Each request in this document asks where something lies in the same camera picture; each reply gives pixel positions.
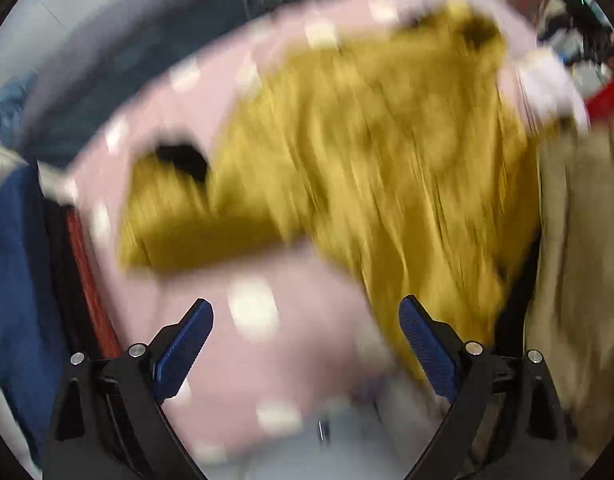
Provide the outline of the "gold satin jacket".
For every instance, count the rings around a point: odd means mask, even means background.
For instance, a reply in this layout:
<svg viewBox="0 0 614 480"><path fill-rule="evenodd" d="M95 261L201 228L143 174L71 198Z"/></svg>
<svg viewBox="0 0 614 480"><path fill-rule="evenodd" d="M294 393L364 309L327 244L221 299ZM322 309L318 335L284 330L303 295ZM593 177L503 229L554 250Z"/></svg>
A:
<svg viewBox="0 0 614 480"><path fill-rule="evenodd" d="M122 266L177 273L308 236L358 280L400 362L416 296L488 344L538 228L536 151L497 88L506 42L448 8L392 34L298 50L239 99L203 181L152 155L133 165Z"/></svg>

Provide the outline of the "dark red patterned garment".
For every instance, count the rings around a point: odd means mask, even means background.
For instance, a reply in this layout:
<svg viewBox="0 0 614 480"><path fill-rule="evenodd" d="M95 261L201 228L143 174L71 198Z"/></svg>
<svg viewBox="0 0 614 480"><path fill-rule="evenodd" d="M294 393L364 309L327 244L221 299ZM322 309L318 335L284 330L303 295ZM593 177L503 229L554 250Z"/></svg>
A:
<svg viewBox="0 0 614 480"><path fill-rule="evenodd" d="M43 213L52 292L67 349L94 360L118 358L121 346L95 283L78 212L46 198Z"/></svg>

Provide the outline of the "beige fuzzy garment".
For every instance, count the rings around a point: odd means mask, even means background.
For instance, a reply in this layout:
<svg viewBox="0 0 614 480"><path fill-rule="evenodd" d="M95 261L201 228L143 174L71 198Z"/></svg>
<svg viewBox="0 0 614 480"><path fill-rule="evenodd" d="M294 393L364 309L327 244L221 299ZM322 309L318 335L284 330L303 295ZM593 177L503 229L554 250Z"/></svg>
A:
<svg viewBox="0 0 614 480"><path fill-rule="evenodd" d="M591 465L614 435L614 122L538 155L540 243L525 344L542 352Z"/></svg>

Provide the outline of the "navy blue garment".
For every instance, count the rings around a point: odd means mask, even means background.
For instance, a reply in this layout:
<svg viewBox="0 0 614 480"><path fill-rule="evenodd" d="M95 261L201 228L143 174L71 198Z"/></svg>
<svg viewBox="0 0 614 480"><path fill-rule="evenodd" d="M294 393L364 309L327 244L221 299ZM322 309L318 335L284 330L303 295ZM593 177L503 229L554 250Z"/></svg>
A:
<svg viewBox="0 0 614 480"><path fill-rule="evenodd" d="M37 466L68 359L38 168L21 166L0 188L0 388Z"/></svg>

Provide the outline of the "pink polka dot bedsheet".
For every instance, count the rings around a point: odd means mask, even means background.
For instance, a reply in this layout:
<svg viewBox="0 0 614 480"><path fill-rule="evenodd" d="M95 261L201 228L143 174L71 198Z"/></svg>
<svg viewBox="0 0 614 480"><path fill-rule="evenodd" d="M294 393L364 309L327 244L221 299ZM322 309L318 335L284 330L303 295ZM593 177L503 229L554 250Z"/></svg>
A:
<svg viewBox="0 0 614 480"><path fill-rule="evenodd" d="M168 68L118 107L70 166L123 344L145 342L197 299L214 326L181 391L163 409L200 467L303 431L362 388L411 373L375 322L365 287L308 236L177 273L122 266L118 240L134 163L154 156L203 181L235 103L295 51L392 34L448 8L495 22L506 42L497 88L528 132L588 116L554 51L501 0L306 0L230 32Z"/></svg>

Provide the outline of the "blue denim garment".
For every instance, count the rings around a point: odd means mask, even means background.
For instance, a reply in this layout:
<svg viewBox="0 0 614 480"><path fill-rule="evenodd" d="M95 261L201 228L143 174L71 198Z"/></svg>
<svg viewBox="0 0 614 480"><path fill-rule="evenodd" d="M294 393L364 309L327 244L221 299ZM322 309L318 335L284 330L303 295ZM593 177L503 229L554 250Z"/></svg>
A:
<svg viewBox="0 0 614 480"><path fill-rule="evenodd" d="M0 87L0 145L15 148L22 112L37 80L35 72L29 72L8 80Z"/></svg>

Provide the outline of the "red cloth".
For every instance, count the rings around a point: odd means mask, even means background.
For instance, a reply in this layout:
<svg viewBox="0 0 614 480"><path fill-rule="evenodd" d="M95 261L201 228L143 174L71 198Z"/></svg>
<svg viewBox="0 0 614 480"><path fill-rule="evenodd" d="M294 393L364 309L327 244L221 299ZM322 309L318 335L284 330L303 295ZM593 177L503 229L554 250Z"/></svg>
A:
<svg viewBox="0 0 614 480"><path fill-rule="evenodd" d="M614 79L587 98L585 106L592 124L610 120L614 116Z"/></svg>

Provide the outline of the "grey dark bedding pile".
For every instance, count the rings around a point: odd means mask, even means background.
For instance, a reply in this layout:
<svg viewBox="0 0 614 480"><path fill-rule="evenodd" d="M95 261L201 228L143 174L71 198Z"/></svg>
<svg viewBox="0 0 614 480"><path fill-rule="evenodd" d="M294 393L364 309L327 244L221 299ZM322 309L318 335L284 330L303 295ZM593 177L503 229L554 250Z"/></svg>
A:
<svg viewBox="0 0 614 480"><path fill-rule="evenodd" d="M38 71L15 148L64 168L146 84L286 0L118 0Z"/></svg>

